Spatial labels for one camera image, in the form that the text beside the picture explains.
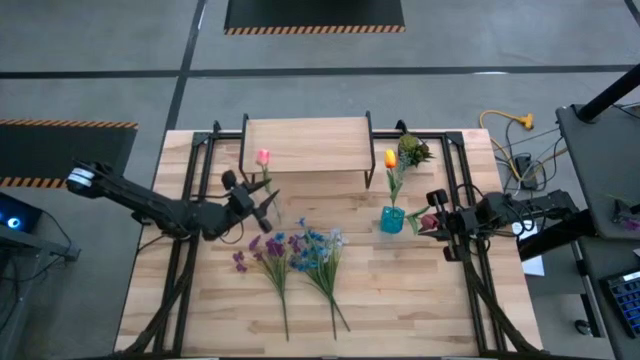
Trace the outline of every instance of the white paper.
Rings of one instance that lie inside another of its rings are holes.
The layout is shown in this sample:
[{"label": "white paper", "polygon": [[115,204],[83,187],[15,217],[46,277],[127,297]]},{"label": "white paper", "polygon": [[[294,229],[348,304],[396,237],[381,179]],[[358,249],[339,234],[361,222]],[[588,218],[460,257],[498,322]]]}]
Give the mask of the white paper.
[{"label": "white paper", "polygon": [[[525,220],[524,225],[526,228],[531,227],[531,220]],[[513,233],[519,234],[522,231],[522,224],[520,222],[513,223]],[[538,233],[538,225],[533,223],[533,229],[529,231],[524,231],[522,235],[520,235],[520,241],[528,238],[531,235]],[[536,256],[522,263],[522,270],[527,275],[536,275],[536,276],[544,276],[544,264],[542,263],[542,256]]]}]

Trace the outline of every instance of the wooden table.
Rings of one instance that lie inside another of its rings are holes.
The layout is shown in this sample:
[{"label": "wooden table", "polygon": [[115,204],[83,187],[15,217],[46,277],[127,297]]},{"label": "wooden table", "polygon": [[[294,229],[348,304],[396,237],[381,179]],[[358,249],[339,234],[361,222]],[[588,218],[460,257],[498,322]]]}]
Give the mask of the wooden table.
[{"label": "wooden table", "polygon": [[[461,131],[474,184],[484,192],[500,191],[488,133]],[[167,134],[155,191],[180,197],[192,133],[170,131]],[[426,192],[448,187],[441,146],[432,145],[436,158],[410,169],[398,196],[396,204],[407,212],[425,206]],[[384,169],[384,150],[395,149],[397,140],[376,140],[374,146],[377,166]],[[223,193],[220,176],[226,170],[237,170],[238,151],[238,141],[216,142],[210,194]],[[457,178],[461,179],[457,154],[453,155]],[[272,285],[255,269],[246,274],[237,273],[231,259],[234,252],[246,250],[248,242],[258,234],[256,221],[249,219],[245,221],[244,238],[237,245],[220,241],[200,244],[183,355],[476,354],[461,264],[445,261],[443,244],[413,236],[407,223],[400,234],[381,233],[381,209],[390,202],[385,172],[376,172],[368,191],[363,189],[361,181],[362,175],[353,172],[274,174],[274,188],[281,189],[282,223],[278,225],[275,215],[270,215],[274,231],[298,231],[295,222],[301,216],[319,231],[333,227],[345,231],[350,243],[340,263],[335,296],[351,332],[339,324],[338,340],[334,341],[327,301],[306,284],[304,275],[293,273],[287,282],[291,340],[285,341],[280,303]],[[266,194],[257,196],[262,199]],[[147,228],[141,244],[158,234],[157,229]],[[227,238],[232,240],[239,235],[240,229],[236,227]],[[116,349],[131,344],[160,305],[170,253],[170,241],[163,241],[149,246],[137,257]],[[527,340],[540,347],[514,240],[492,238],[489,259],[499,303]],[[488,342],[493,345],[486,309],[483,309],[483,319]],[[170,346],[173,339],[172,327],[166,346]]]}]

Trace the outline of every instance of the keyboard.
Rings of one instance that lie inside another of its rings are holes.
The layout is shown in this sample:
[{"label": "keyboard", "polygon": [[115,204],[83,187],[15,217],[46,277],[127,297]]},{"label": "keyboard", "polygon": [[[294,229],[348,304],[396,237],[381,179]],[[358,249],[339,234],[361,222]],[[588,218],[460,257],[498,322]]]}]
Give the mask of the keyboard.
[{"label": "keyboard", "polygon": [[640,269],[605,278],[602,286],[627,334],[640,337]]}]

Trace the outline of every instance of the small wooden bench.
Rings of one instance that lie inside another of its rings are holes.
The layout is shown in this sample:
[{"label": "small wooden bench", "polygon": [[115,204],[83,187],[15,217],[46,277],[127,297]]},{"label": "small wooden bench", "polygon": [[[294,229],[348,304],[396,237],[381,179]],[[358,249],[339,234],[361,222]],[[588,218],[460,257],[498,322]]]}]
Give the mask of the small wooden bench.
[{"label": "small wooden bench", "polygon": [[249,119],[245,114],[240,172],[260,174],[260,149],[269,150],[270,173],[364,171],[371,185],[375,154],[369,112],[363,117]]}]

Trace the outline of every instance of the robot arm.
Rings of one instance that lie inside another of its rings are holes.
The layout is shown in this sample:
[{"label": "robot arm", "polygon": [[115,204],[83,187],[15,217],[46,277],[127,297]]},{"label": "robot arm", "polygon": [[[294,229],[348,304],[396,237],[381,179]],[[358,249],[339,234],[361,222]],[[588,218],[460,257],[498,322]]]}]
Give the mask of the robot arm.
[{"label": "robot arm", "polygon": [[271,224],[266,219],[267,207],[278,192],[257,208],[249,196],[268,181],[237,184],[233,172],[227,171],[222,175],[222,182],[229,191],[224,196],[228,203],[220,205],[169,199],[113,174],[109,166],[101,163],[76,161],[75,165],[67,178],[69,191],[90,199],[106,197],[113,200],[133,210],[132,217],[137,221],[144,217],[152,219],[158,228],[174,238],[185,238],[201,228],[205,240],[215,240],[250,215],[258,220],[262,231],[271,231]]}]

